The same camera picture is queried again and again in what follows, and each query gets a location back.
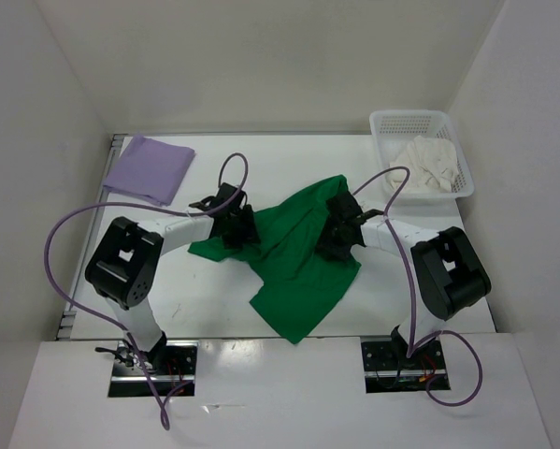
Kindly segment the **green t-shirt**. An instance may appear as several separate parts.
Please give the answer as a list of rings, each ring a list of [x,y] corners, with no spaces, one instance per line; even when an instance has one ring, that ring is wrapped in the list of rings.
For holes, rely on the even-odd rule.
[[[258,243],[230,249],[211,238],[191,244],[188,252],[248,264],[263,282],[251,306],[282,338],[298,344],[336,307],[361,267],[353,257],[330,261],[315,251],[328,218],[326,201],[348,191],[342,175],[317,181],[254,213]]]

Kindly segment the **purple t-shirt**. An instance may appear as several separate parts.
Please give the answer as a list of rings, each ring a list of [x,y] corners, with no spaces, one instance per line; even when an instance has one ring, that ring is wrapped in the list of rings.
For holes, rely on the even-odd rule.
[[[133,136],[110,169],[104,188],[154,206],[169,206],[195,158],[195,151],[141,135]]]

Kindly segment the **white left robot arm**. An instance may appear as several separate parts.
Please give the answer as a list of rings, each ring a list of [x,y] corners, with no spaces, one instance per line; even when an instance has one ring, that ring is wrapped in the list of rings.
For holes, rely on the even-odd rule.
[[[247,194],[222,183],[215,196],[189,205],[179,216],[136,222],[117,217],[85,269],[85,280],[104,297],[134,341],[134,362],[148,374],[165,367],[167,337],[157,324],[149,292],[160,258],[194,242],[219,239],[226,249],[260,241]]]

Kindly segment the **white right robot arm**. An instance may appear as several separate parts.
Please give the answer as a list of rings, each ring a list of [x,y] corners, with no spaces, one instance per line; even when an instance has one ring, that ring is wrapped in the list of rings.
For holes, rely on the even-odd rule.
[[[261,229],[268,250],[251,267],[263,285],[252,306],[283,338],[299,343],[346,295],[362,267],[355,247],[401,258],[408,278],[410,313],[391,333],[391,357],[410,368],[447,321],[473,306],[491,281],[459,227],[437,231],[389,219],[386,210],[364,210],[349,192],[328,198],[286,235],[286,214],[274,210]]]

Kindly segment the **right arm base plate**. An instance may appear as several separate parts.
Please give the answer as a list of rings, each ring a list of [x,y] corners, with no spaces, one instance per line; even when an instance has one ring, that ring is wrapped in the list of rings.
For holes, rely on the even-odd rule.
[[[439,340],[406,358],[404,345],[390,336],[361,339],[361,354],[368,394],[451,389]]]

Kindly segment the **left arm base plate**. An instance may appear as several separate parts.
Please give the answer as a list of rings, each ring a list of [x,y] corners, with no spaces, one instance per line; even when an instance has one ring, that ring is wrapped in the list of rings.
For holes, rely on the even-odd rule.
[[[163,361],[153,365],[145,357],[145,365],[161,398],[170,392],[179,397],[194,396],[198,347],[196,340],[170,340]],[[108,390],[110,398],[145,398],[151,395],[138,358],[126,340],[118,341],[114,349],[97,346],[94,350],[113,358]]]

